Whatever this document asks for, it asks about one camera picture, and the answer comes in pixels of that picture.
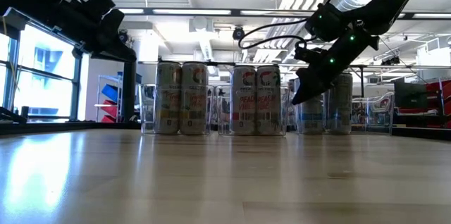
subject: metal shelving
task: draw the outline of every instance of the metal shelving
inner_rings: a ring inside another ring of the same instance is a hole
[[[115,86],[118,88],[118,101],[115,105],[113,104],[101,104],[100,103],[100,97],[101,97],[101,80],[107,80],[109,82],[112,82],[115,84]],[[97,82],[97,103],[94,105],[96,108],[96,121],[101,122],[101,118],[99,119],[99,109],[102,107],[116,107],[116,122],[119,121],[119,117],[121,114],[121,93],[122,93],[122,77],[119,76],[111,76],[111,75],[99,75],[99,79]]]

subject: aluminum can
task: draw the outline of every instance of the aluminum can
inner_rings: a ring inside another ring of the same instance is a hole
[[[159,62],[155,79],[154,131],[175,134],[180,121],[182,67],[176,62]]]
[[[334,87],[325,93],[327,98],[328,132],[337,135],[351,133],[352,115],[352,75],[340,74]]]
[[[202,62],[186,62],[182,66],[182,100],[180,132],[186,135],[207,133],[208,69]]]
[[[295,80],[295,91],[301,85],[300,79]],[[319,95],[297,105],[297,132],[306,135],[323,133],[323,96]]]
[[[277,135],[282,130],[280,70],[278,66],[257,68],[257,132]]]
[[[257,85],[253,66],[235,66],[230,93],[230,130],[238,135],[255,133]]]

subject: plastic bin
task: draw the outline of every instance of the plastic bin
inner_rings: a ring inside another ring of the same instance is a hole
[[[105,84],[104,88],[101,90],[101,93],[115,103],[118,102],[118,87],[112,86],[110,84]]]
[[[174,89],[163,89],[156,85],[140,85],[142,133],[209,134],[211,132],[213,96],[214,87],[212,86],[182,89],[177,98],[174,96]]]
[[[287,87],[280,88],[280,98],[275,111],[262,113],[259,111],[256,98],[256,111],[241,112],[240,104],[234,101],[242,91],[231,93],[231,86],[217,86],[215,91],[215,102],[218,111],[218,134],[220,135],[264,135],[284,136],[287,130],[288,107],[290,95]],[[243,90],[243,96],[249,96],[251,90]]]
[[[352,131],[391,133],[395,94],[352,100]]]

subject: ductwork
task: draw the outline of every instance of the ductwork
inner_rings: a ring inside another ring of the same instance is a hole
[[[280,10],[309,10],[313,8],[317,3],[322,2],[323,0],[282,0],[279,6]],[[289,23],[292,21],[297,21],[299,19],[280,19],[274,18],[272,23]],[[295,35],[299,33],[304,25],[286,25],[286,26],[278,26],[272,27],[268,33],[266,34],[266,38],[276,37],[280,35]],[[272,42],[264,44],[262,47],[265,49],[286,49],[288,44],[291,42],[291,39],[280,39],[273,40]],[[267,54],[266,62],[270,62],[269,59],[273,56],[269,56]]]
[[[213,60],[213,49],[211,48],[210,39],[199,40],[200,49],[202,51],[203,59],[205,61]],[[209,66],[210,76],[219,76],[219,69],[214,66]]]

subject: window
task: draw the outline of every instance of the window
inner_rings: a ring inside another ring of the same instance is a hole
[[[70,44],[27,25],[21,33],[18,63],[72,79],[75,69],[72,49]]]
[[[0,35],[0,60],[7,61],[9,53],[9,37]]]
[[[70,115],[72,82],[20,72],[14,106],[29,106],[30,116]]]
[[[0,106],[3,106],[5,95],[6,67],[0,64]]]

